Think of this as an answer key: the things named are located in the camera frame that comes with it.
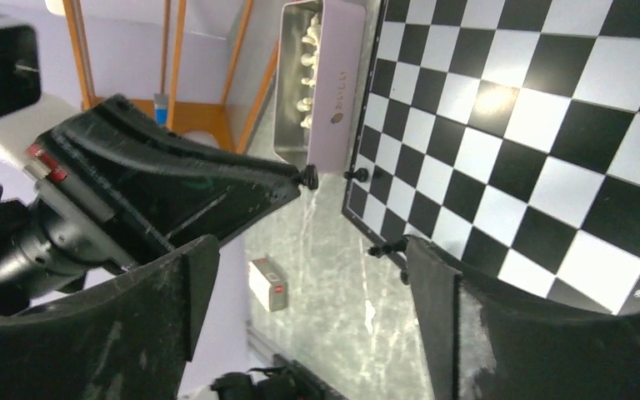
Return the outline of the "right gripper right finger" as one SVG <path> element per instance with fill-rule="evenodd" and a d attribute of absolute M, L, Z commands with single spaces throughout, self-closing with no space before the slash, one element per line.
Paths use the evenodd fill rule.
<path fill-rule="evenodd" d="M 640 399 L 640 312 L 569 307 L 405 244 L 436 399 Z"/>

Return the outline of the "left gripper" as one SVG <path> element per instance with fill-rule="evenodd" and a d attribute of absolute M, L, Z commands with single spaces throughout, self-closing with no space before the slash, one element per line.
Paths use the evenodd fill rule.
<path fill-rule="evenodd" d="M 298 198 L 300 170 L 179 136 L 123 95 L 60 122 L 27 147 L 38 195 L 22 274 L 117 275 L 213 235 L 226 243 Z"/>

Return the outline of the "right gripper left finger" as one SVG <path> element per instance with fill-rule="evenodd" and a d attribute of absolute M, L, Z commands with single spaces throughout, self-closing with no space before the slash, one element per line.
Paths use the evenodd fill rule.
<path fill-rule="evenodd" d="M 0 316 L 0 399 L 174 399 L 219 249 L 203 236 L 97 286 Z"/>

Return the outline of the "black pawn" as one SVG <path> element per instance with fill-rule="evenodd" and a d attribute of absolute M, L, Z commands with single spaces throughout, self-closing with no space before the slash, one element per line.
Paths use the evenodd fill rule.
<path fill-rule="evenodd" d="M 348 170 L 348 171 L 344 172 L 342 174 L 342 176 L 345 179 L 347 179 L 348 181 L 356 180 L 359 183 L 365 183 L 370 178 L 369 171 L 365 167 L 360 167 L 360 168 L 357 168 L 357 169 Z"/>
<path fill-rule="evenodd" d="M 311 191 L 317 190 L 319 186 L 317 167 L 313 164 L 306 165 L 305 168 L 297 175 L 297 183 Z"/>

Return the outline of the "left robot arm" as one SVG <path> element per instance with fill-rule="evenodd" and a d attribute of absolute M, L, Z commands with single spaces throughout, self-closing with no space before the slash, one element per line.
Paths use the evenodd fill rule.
<path fill-rule="evenodd" d="M 157 124 L 121 94 L 79 111 L 52 97 L 0 117 L 0 161 L 34 183 L 30 203 L 0 186 L 0 313 L 83 289 L 197 238 L 228 243 L 318 187 L 318 170 L 229 152 Z"/>

